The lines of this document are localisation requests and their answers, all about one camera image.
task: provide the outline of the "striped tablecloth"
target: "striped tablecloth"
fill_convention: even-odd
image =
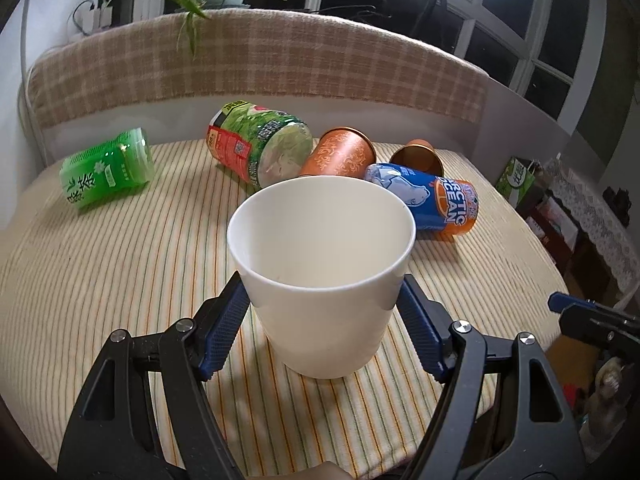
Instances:
[[[380,160],[396,146],[378,144]],[[471,181],[480,213],[463,237],[420,233],[410,271],[454,319],[492,335],[558,334],[546,298],[566,290],[526,224],[464,157],[439,152],[447,176]],[[66,203],[58,167],[23,194],[0,245],[0,394],[53,466],[76,396],[115,328],[160,332],[192,316],[234,272],[225,232],[247,186],[204,142],[154,148],[158,170],[142,191],[84,214]],[[489,378],[481,409],[491,403]],[[152,391],[167,458],[181,463],[161,377]],[[338,380],[288,370],[250,309],[224,369],[206,385],[216,420],[248,476],[325,460],[372,478],[410,457],[441,391],[421,371],[395,312],[367,366]]]

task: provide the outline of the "light stand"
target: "light stand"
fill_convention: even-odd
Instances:
[[[444,23],[444,17],[447,12],[447,0],[427,0],[427,3],[425,4],[424,8],[422,9],[422,11],[420,12],[420,14],[415,20],[414,26],[412,27],[411,32],[409,33],[409,37],[415,38],[416,34],[418,33],[418,30],[420,30],[420,26],[423,23],[429,23],[429,20],[431,19],[431,16],[433,15],[436,9],[436,6],[438,4],[440,4],[441,16],[438,19],[436,19],[434,23],[436,25],[437,32],[439,33],[438,36],[440,37],[440,44],[436,44],[434,46],[442,48],[442,28]]]

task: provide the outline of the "copper cup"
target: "copper cup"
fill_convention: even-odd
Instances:
[[[300,169],[303,175],[340,175],[363,178],[369,164],[376,161],[376,151],[369,139],[358,130],[340,126],[329,130]]]
[[[405,166],[435,176],[444,176],[442,161],[426,140],[414,139],[397,150],[389,159],[391,164]]]

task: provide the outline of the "white mug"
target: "white mug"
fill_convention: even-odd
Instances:
[[[415,240],[407,206],[346,176],[304,176],[249,197],[229,251],[273,349],[292,370],[343,377],[376,353]]]

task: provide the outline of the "green bottle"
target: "green bottle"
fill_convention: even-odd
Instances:
[[[142,128],[68,156],[60,182],[69,203],[83,208],[116,191],[142,186],[154,176],[154,163]]]

